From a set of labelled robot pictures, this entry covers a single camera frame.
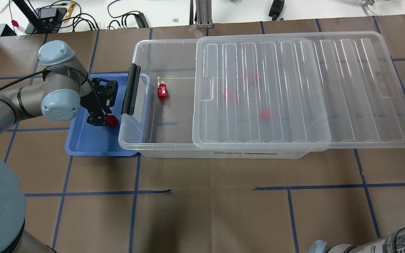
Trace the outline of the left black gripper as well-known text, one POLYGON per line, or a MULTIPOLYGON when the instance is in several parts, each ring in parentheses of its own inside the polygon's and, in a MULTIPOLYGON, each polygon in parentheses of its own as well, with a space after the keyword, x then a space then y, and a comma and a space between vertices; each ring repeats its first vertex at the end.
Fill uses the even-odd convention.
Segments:
POLYGON ((91 78, 90 93, 81 97, 80 105, 90 114, 86 122, 93 126, 107 126, 106 115, 112 114, 115 105, 118 82, 103 78, 91 78))

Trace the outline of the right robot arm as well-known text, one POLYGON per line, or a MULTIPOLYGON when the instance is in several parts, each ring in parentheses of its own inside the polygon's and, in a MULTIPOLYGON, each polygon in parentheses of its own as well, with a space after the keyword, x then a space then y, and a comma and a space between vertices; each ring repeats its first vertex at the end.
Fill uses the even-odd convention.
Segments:
POLYGON ((288 191, 297 252, 315 240, 339 248, 381 244, 405 230, 405 149, 349 150, 339 165, 357 168, 361 182, 288 191))

